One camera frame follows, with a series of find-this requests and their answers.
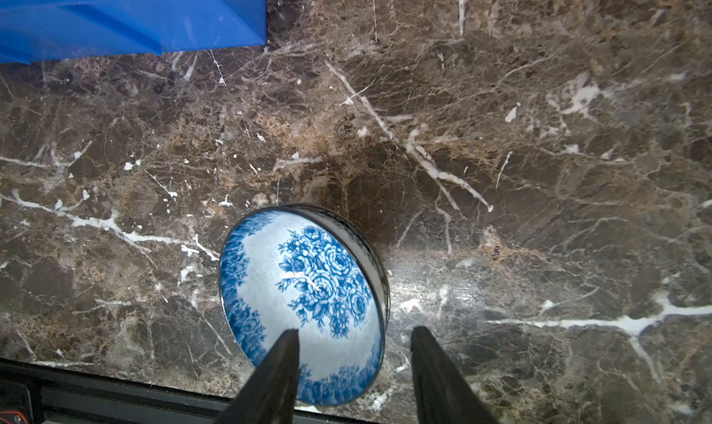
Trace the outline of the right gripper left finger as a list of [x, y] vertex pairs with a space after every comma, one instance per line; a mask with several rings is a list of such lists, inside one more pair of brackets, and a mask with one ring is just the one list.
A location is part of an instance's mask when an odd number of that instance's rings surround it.
[[300, 379], [296, 329], [284, 331], [215, 423], [292, 423]]

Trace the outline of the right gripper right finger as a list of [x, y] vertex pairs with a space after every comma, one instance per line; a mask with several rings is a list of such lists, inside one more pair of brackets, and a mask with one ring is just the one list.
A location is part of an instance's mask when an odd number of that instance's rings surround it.
[[428, 328], [413, 329], [411, 356], [419, 423], [498, 423]]

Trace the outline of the blue floral white bowl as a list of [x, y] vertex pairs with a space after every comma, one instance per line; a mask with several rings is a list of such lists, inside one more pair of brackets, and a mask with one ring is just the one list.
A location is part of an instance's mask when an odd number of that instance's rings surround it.
[[259, 366], [284, 331], [298, 331], [298, 400], [348, 404], [373, 384], [385, 355], [389, 281], [352, 223], [313, 204], [243, 216], [222, 246], [222, 309]]

